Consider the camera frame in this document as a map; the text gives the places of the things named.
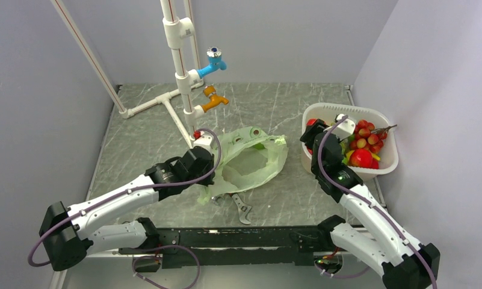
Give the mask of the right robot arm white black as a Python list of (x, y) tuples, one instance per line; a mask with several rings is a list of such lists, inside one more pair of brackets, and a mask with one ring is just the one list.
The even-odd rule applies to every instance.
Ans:
[(352, 213), (370, 237), (334, 215), (318, 225), (317, 242), (325, 250), (344, 249), (378, 273), (386, 288), (437, 288), (440, 252), (423, 244), (386, 212), (361, 178), (343, 163), (340, 132), (347, 122), (328, 126), (317, 119), (300, 141), (312, 151), (311, 172), (337, 204)]

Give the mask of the pale green plastic bag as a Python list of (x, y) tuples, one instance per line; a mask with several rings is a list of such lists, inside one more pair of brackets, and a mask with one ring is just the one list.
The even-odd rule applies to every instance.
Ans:
[(221, 160), (213, 184), (201, 188), (197, 202), (226, 193), (242, 193), (275, 178), (288, 157), (285, 135), (269, 135), (257, 126), (246, 126), (218, 136)]

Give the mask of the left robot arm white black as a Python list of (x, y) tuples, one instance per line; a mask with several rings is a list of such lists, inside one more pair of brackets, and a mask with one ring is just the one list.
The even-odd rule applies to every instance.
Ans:
[(59, 272), (77, 265), (88, 255), (110, 249), (130, 247), (144, 253), (154, 251), (159, 235), (150, 219), (139, 218), (125, 225), (110, 225), (109, 222), (181, 194), (194, 184), (212, 185), (221, 157), (221, 151), (212, 153), (196, 146), (181, 157), (153, 165), (126, 185), (95, 199), (70, 206), (53, 203), (46, 209), (38, 241), (49, 259), (35, 262), (36, 249), (32, 248), (29, 265), (50, 265)]

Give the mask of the red grape bunch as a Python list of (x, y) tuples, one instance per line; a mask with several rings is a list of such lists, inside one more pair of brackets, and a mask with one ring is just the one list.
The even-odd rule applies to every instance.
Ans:
[(372, 148), (378, 146), (378, 149), (376, 150), (376, 154), (378, 154), (385, 145), (385, 140), (388, 137), (389, 131), (396, 127), (397, 125), (391, 125), (384, 128), (376, 128), (375, 124), (372, 122), (361, 119), (356, 123), (354, 134), (351, 135), (347, 141), (352, 140), (355, 137), (364, 138)]

